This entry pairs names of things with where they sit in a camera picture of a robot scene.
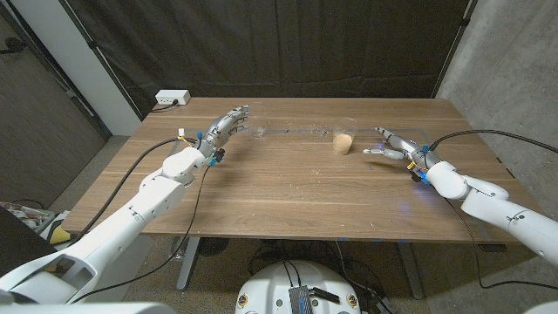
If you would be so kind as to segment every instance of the metal robotic hand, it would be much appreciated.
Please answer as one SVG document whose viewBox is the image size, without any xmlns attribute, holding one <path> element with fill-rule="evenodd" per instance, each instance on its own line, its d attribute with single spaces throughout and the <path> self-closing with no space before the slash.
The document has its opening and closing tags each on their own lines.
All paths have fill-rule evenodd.
<svg viewBox="0 0 558 314">
<path fill-rule="evenodd" d="M 379 154 L 394 160 L 402 160 L 407 157 L 413 162 L 411 166 L 415 166 L 422 171 L 428 171 L 430 167 L 441 162 L 438 155 L 429 151 L 427 146 L 420 147 L 415 141 L 395 135 L 382 127 L 376 126 L 374 129 L 384 135 L 386 144 L 390 144 L 397 150 L 369 148 L 363 151 L 364 154 Z"/>
<path fill-rule="evenodd" d="M 239 106 L 227 114 L 215 119 L 198 144 L 198 150 L 206 156 L 212 157 L 219 148 L 228 142 L 228 138 L 241 130 L 245 126 L 238 126 L 240 122 L 248 119 L 250 110 L 248 106 Z"/>
</svg>

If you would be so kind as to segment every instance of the white wall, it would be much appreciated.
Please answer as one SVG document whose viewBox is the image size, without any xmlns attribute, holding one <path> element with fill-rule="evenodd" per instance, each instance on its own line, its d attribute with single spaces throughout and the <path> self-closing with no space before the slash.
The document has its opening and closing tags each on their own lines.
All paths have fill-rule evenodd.
<svg viewBox="0 0 558 314">
<path fill-rule="evenodd" d="M 12 0 L 25 21 L 114 135 L 141 121 L 58 0 Z"/>
</svg>

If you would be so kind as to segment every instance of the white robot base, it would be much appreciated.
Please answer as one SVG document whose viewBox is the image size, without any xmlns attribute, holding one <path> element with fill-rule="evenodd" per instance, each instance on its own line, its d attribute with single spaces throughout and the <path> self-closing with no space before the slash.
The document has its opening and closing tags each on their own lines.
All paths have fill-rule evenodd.
<svg viewBox="0 0 558 314">
<path fill-rule="evenodd" d="M 316 296 L 324 292 L 338 296 L 338 303 Z M 274 263 L 253 275 L 238 294 L 235 313 L 360 314 L 361 311 L 357 294 L 335 271 L 318 263 L 290 261 Z"/>
</svg>

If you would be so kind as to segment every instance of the wire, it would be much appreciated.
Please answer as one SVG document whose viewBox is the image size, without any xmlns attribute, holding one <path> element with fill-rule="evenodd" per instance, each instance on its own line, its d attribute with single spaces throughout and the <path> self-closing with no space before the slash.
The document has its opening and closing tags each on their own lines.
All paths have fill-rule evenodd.
<svg viewBox="0 0 558 314">
<path fill-rule="evenodd" d="M 83 230 L 81 230 L 81 232 L 76 236 L 75 239 L 73 239 L 73 241 L 71 242 L 71 244 L 74 244 L 75 242 L 79 241 L 83 236 L 85 236 L 85 234 L 87 233 L 87 231 L 89 231 L 89 229 L 95 224 L 95 222 L 97 222 L 97 220 L 100 218 L 100 216 L 105 213 L 106 208 L 108 208 L 108 206 L 111 204 L 112 200 L 114 199 L 114 197 L 116 196 L 116 194 L 120 191 L 120 188 L 122 188 L 122 185 L 124 184 L 124 182 L 126 181 L 126 179 L 128 179 L 128 177 L 130 176 L 130 174 L 132 173 L 132 171 L 138 166 L 138 164 L 140 163 L 140 161 L 142 159 L 144 159 L 144 157 L 147 156 L 147 154 L 151 153 L 155 148 L 157 147 L 161 147 L 167 143 L 172 143 L 174 141 L 177 141 L 179 139 L 170 139 L 170 140 L 163 140 L 161 143 L 156 144 L 152 147 L 150 147 L 149 149 L 147 149 L 134 163 L 133 165 L 130 167 L 130 169 L 128 169 L 128 172 L 126 172 L 126 174 L 124 174 L 124 177 L 120 180 L 119 184 L 116 186 L 116 188 L 114 189 L 114 191 L 112 191 L 111 196 L 109 196 L 108 200 L 106 200 L 105 205 L 103 205 L 103 207 L 98 211 L 98 213 L 91 219 L 91 221 L 85 226 L 85 228 Z"/>
<path fill-rule="evenodd" d="M 298 273 L 298 269 L 296 268 L 296 266 L 291 262 L 291 261 L 287 261 L 287 263 L 289 263 L 296 271 L 296 276 L 298 277 L 298 286 L 302 287 L 303 283 L 300 280 L 300 274 Z"/>
<path fill-rule="evenodd" d="M 345 275 L 345 278 L 347 278 L 347 280 L 349 280 L 351 283 L 355 284 L 357 287 L 360 287 L 362 289 L 368 290 L 373 296 L 376 296 L 378 298 L 378 301 L 382 304 L 382 306 L 384 306 L 385 310 L 388 311 L 390 314 L 393 314 L 393 312 L 390 311 L 390 309 L 384 304 L 384 301 L 382 301 L 382 298 L 378 296 L 378 294 L 376 293 L 376 291 L 360 284 L 357 283 L 356 281 L 352 280 L 352 278 L 350 278 L 347 275 L 347 271 L 345 270 L 345 262 L 343 260 L 343 253 L 341 252 L 341 247 L 339 247 L 339 242 L 335 241 L 335 244 L 337 245 L 337 250 L 339 251 L 339 257 L 341 259 L 341 267 L 343 268 L 343 273 Z"/>
<path fill-rule="evenodd" d="M 518 284 L 527 284 L 527 285 L 533 285 L 533 286 L 538 286 L 538 287 L 543 287 L 543 288 L 549 288 L 549 289 L 554 289 L 554 290 L 558 290 L 558 287 L 555 287 L 553 285 L 549 285 L 549 284 L 544 284 L 544 283 L 532 283 L 532 282 L 526 282 L 526 281 L 519 281 L 519 280 L 506 280 L 500 283 L 493 283 L 490 284 L 488 286 L 485 286 L 484 284 L 482 284 L 481 280 L 480 280 L 480 263 L 479 263 L 479 253 L 477 252 L 477 243 L 474 240 L 474 236 L 473 236 L 473 232 L 471 231 L 471 228 L 469 228 L 469 225 L 467 224 L 467 222 L 465 221 L 465 219 L 463 218 L 463 215 L 461 215 L 461 213 L 453 206 L 453 204 L 451 202 L 449 202 L 445 197 L 444 200 L 446 200 L 446 202 L 448 204 L 450 204 L 450 206 L 452 207 L 453 211 L 459 216 L 459 218 L 461 219 L 461 221 L 465 224 L 465 227 L 467 228 L 467 231 L 469 232 L 469 235 L 471 236 L 471 241 L 473 242 L 473 252 L 474 252 L 474 258 L 475 258 L 475 262 L 477 265 L 477 278 L 479 279 L 479 286 L 482 289 L 491 289 L 494 287 L 498 287 L 501 286 L 503 284 L 510 284 L 510 283 L 518 283 Z"/>
<path fill-rule="evenodd" d="M 152 112 L 152 113 L 164 112 L 164 111 L 166 111 L 166 109 L 172 108 L 172 107 L 174 107 L 174 106 L 176 106 L 176 105 L 178 105 L 178 100 L 177 100 L 177 99 L 173 100 L 173 103 L 172 103 L 171 105 L 164 106 L 164 107 L 157 108 L 157 109 L 153 109 L 151 112 Z"/>
<path fill-rule="evenodd" d="M 473 134 L 473 133 L 492 133 L 492 134 L 504 135 L 504 136 L 511 137 L 511 138 L 514 138 L 514 139 L 517 139 L 517 140 L 526 141 L 527 143 L 534 144 L 538 147 L 546 148 L 547 150 L 558 154 L 558 148 L 556 148 L 556 147 L 551 147 L 550 145 L 541 143 L 537 140 L 531 140 L 531 139 L 528 139 L 528 138 L 520 136 L 520 135 L 515 135 L 515 134 L 512 134 L 512 133 L 507 133 L 507 132 L 502 132 L 502 131 L 497 131 L 497 130 L 469 130 L 469 131 L 461 131 L 461 132 L 451 133 L 451 134 L 448 134 L 446 136 L 442 136 L 441 138 L 434 141 L 428 149 L 433 151 L 434 149 L 436 149 L 436 147 L 438 146 L 438 144 L 442 140 L 447 140 L 447 139 L 452 138 L 454 136 L 465 135 L 465 134 Z"/>
<path fill-rule="evenodd" d="M 16 201 L 11 201 L 11 203 L 17 203 L 18 201 L 30 201 L 30 202 L 34 202 L 36 203 L 38 206 L 41 207 L 41 209 L 46 209 L 46 206 L 40 202 L 40 201 L 35 201 L 35 200 L 30 200 L 30 199 L 21 199 L 21 200 L 16 200 Z"/>
<path fill-rule="evenodd" d="M 289 276 L 290 288 L 293 288 L 295 285 L 293 284 L 292 279 L 290 279 L 290 273 L 289 273 L 289 270 L 287 270 L 287 264 L 285 263 L 285 261 L 282 261 L 282 265 L 285 267 L 285 271 L 287 271 L 287 276 Z"/>
<path fill-rule="evenodd" d="M 160 270 L 160 269 L 163 268 L 165 265 L 167 265 L 167 263 L 170 262 L 170 261 L 173 259 L 173 257 L 178 253 L 178 251 L 179 251 L 180 248 L 182 247 L 182 244 L 184 244 L 184 241 L 186 241 L 187 236 L 188 236 L 188 233 L 190 232 L 190 229 L 192 228 L 192 224 L 194 223 L 195 213 L 196 213 L 197 210 L 198 210 L 198 203 L 200 203 L 201 187 L 203 186 L 203 181 L 204 181 L 205 178 L 206 178 L 206 173 L 208 172 L 208 170 L 209 170 L 210 168 L 211 168 L 211 166 L 208 166 L 208 167 L 206 168 L 206 171 L 204 171 L 203 176 L 201 177 L 200 189 L 198 190 L 198 197 L 197 197 L 197 199 L 195 200 L 194 214 L 192 215 L 192 220 L 190 221 L 190 225 L 188 226 L 188 229 L 186 230 L 186 234 L 184 235 L 184 237 L 182 237 L 182 240 L 180 241 L 180 244 L 179 244 L 178 248 L 174 251 L 174 253 L 173 253 L 170 257 L 168 257 L 168 259 L 167 259 L 163 264 L 161 264 L 159 267 L 155 268 L 154 270 L 151 270 L 151 271 L 147 272 L 146 274 L 143 274 L 143 275 L 141 275 L 141 276 L 135 277 L 134 279 L 130 279 L 130 280 L 125 281 L 125 282 L 123 282 L 123 283 L 118 283 L 118 284 L 114 284 L 114 285 L 112 285 L 112 286 L 108 286 L 108 287 L 105 287 L 105 288 L 101 288 L 101 289 L 93 290 L 93 291 L 91 291 L 91 292 L 87 292 L 87 293 L 85 293 L 83 296 L 78 297 L 77 299 L 73 300 L 73 301 L 71 302 L 71 304 L 75 304 L 76 302 L 78 302 L 79 300 L 83 299 L 84 297 L 89 297 L 89 296 L 92 295 L 92 294 L 95 294 L 95 293 L 98 293 L 98 292 L 102 292 L 102 291 L 106 291 L 106 290 L 110 290 L 110 289 L 113 289 L 113 288 L 118 288 L 118 287 L 123 286 L 123 285 L 125 285 L 125 284 L 133 283 L 133 282 L 136 281 L 136 280 L 140 280 L 140 279 L 143 278 L 143 277 L 146 277 L 146 276 L 149 276 L 149 275 L 153 274 L 155 271 Z"/>
</svg>

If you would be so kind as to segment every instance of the table leg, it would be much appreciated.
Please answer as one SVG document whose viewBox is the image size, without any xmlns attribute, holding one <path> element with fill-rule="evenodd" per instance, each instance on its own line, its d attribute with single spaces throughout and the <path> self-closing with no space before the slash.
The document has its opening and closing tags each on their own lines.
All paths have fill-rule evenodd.
<svg viewBox="0 0 558 314">
<path fill-rule="evenodd" d="M 425 293 L 422 289 L 419 269 L 417 268 L 417 262 L 412 252 L 411 244 L 408 242 L 398 242 L 398 248 L 399 256 L 401 257 L 401 262 L 403 262 L 403 268 L 405 269 L 405 274 L 407 275 L 407 280 L 411 287 L 412 296 L 420 300 L 425 297 Z"/>
<path fill-rule="evenodd" d="M 176 283 L 176 289 L 178 290 L 184 290 L 188 286 L 190 275 L 192 274 L 192 270 L 194 270 L 195 260 L 198 255 L 199 244 L 199 237 L 189 236 L 186 240 L 186 247 L 184 248 L 183 253 L 184 259 L 182 260 L 180 274 L 178 275 L 178 282 Z"/>
</svg>

